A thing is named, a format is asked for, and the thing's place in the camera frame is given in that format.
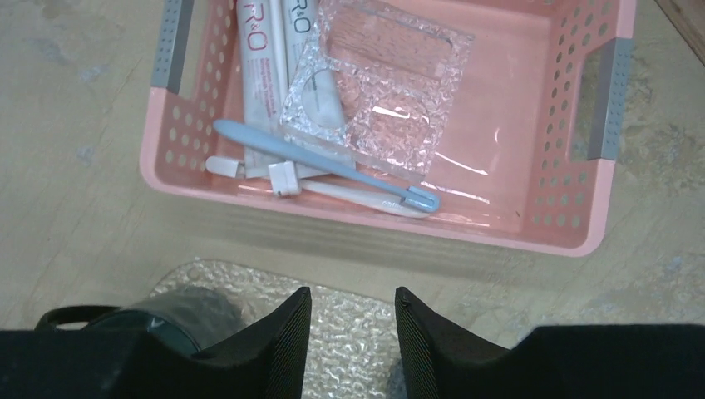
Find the clear plastic packaging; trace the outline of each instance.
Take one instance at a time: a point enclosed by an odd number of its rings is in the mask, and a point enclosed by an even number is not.
[[[428,172],[473,36],[375,0],[322,0],[283,105],[286,133],[407,180]],[[309,98],[333,74],[344,127]]]

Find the basket handle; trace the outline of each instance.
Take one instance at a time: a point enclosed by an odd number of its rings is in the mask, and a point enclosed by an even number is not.
[[[179,94],[194,1],[164,1],[155,67],[152,72],[152,87],[165,88],[171,93]]]
[[[617,160],[633,46],[632,39],[617,37],[600,50],[598,100],[590,132],[588,160]]]

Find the beige floor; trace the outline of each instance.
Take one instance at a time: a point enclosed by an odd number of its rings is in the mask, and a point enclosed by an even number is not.
[[[517,323],[705,323],[705,68],[652,1],[639,4],[609,232],[584,259],[150,190],[137,156],[161,5],[0,0],[0,326],[130,303],[197,257],[385,300],[406,285],[504,344]]]

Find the toothbrush handle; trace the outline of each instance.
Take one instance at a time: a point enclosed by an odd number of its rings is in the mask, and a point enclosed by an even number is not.
[[[413,219],[424,219],[430,215],[427,212],[411,209],[400,204],[400,198],[392,194],[351,189],[348,187],[330,185],[328,183],[321,183],[319,181],[306,179],[301,180],[299,183],[301,184],[301,188],[304,190],[313,191],[314,193],[337,198],[353,204],[367,206],[368,208],[376,209],[387,214],[395,214],[397,216],[404,216]]]
[[[214,128],[223,136],[240,144],[266,152],[271,155],[280,156],[287,160],[298,162],[302,165],[326,171],[334,175],[342,176],[346,179],[360,181],[366,185],[371,185],[380,190],[392,193],[402,198],[405,204],[413,206],[424,212],[435,212],[439,207],[439,199],[434,194],[427,191],[411,187],[404,190],[401,187],[390,185],[389,183],[365,175],[357,170],[343,165],[334,160],[316,154],[310,150],[305,150],[297,145],[288,143],[286,140],[259,131],[252,127],[234,121],[219,120],[214,123]]]

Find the toothbrush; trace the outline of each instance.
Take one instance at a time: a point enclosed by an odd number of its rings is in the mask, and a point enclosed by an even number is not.
[[[211,156],[205,162],[205,168],[210,173],[229,177],[231,179],[237,179],[240,176],[244,176],[243,165],[244,162],[241,160],[234,160],[223,156]],[[277,174],[276,177],[272,178],[273,188],[276,179],[285,180],[282,179],[281,174]],[[414,210],[400,204],[401,198],[390,194],[377,193],[374,191],[360,189],[351,189],[348,187],[331,185],[329,183],[321,183],[319,181],[306,179],[298,181],[298,185],[300,186],[298,189],[297,187],[293,187],[290,182],[281,184],[281,181],[279,181],[279,185],[287,188],[286,190],[284,190],[283,193],[280,194],[280,196],[295,195],[298,194],[301,189],[304,189],[321,195],[326,195],[328,197],[347,201],[353,204],[366,206],[368,208],[372,208],[380,212],[385,212],[387,214],[394,214],[396,216],[403,216],[412,219],[423,219],[430,215],[427,212]]]
[[[376,209],[388,214],[404,216],[413,219],[427,218],[431,214],[420,210],[411,209],[400,203],[401,198],[391,194],[376,193],[374,191],[351,189],[340,185],[330,185],[313,180],[300,180],[299,184],[304,190],[337,198],[339,200],[351,202]]]
[[[302,165],[310,166],[314,169],[326,171],[350,180],[356,180],[366,185],[371,185],[372,187],[376,187],[397,197],[401,197],[401,204],[415,208],[422,212],[436,212],[441,206],[438,197],[431,192],[413,186],[408,189],[403,189],[402,187],[391,185],[386,181],[360,173],[354,168],[343,165],[334,160],[330,160],[329,158],[310,150],[306,150],[294,144],[288,143],[286,140],[269,135],[253,127],[249,127],[235,121],[226,120],[216,121],[213,124],[213,127],[223,137],[236,141],[246,147],[251,147],[271,155],[282,157],[286,160],[291,160]]]

